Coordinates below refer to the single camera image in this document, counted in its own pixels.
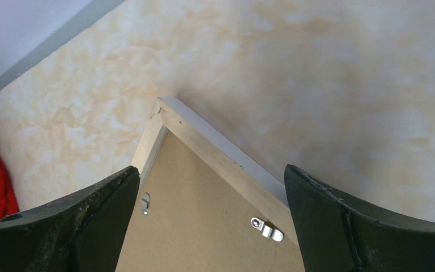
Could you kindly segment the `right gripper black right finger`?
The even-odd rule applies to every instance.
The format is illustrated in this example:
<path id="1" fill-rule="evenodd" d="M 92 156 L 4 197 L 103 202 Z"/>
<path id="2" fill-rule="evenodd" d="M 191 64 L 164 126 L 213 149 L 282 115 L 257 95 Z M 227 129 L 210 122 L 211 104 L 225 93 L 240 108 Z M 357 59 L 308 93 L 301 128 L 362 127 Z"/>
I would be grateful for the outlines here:
<path id="1" fill-rule="evenodd" d="M 435 222 L 376 206 L 294 165 L 284 183 L 306 271 L 435 271 Z"/>

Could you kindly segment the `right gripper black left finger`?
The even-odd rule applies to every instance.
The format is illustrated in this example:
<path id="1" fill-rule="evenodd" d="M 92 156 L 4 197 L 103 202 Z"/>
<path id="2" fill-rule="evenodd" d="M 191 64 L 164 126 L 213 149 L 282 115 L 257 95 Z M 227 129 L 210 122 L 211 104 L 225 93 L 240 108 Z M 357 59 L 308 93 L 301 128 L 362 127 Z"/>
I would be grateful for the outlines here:
<path id="1" fill-rule="evenodd" d="M 0 220 L 0 271 L 115 271 L 140 184 L 126 167 Z"/>

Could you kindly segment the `brown frame backing board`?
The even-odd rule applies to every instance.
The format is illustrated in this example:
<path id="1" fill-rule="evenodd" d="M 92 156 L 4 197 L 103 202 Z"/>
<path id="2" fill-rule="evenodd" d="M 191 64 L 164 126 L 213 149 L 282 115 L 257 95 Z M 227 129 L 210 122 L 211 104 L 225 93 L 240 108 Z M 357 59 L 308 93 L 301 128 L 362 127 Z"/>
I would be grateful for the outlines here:
<path id="1" fill-rule="evenodd" d="M 172 133 L 142 192 L 149 212 L 136 205 L 118 271 L 304 270 L 298 246 L 254 229 L 251 218 L 262 213 Z"/>

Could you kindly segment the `wooden picture frame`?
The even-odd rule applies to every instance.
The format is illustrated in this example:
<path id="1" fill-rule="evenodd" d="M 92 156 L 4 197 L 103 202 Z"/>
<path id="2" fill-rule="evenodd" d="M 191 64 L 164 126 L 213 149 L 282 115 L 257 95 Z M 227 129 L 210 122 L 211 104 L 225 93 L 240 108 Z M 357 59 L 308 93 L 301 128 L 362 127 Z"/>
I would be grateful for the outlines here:
<path id="1" fill-rule="evenodd" d="M 176 97 L 158 97 L 132 158 L 145 181 L 167 133 L 174 134 L 297 244 L 284 184 Z"/>

